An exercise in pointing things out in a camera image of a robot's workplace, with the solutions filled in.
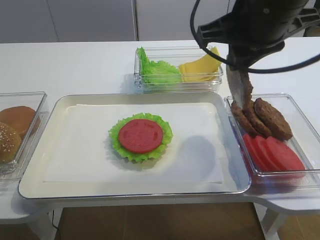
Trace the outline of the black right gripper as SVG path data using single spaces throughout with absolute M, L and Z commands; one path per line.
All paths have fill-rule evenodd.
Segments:
M 280 52 L 285 40 L 313 25 L 306 0 L 237 0 L 228 14 L 198 26 L 196 42 L 208 55 L 226 64 L 227 83 L 234 101 L 243 108 L 248 73 L 284 73 L 307 67 L 305 61 L 270 69 L 251 66 Z

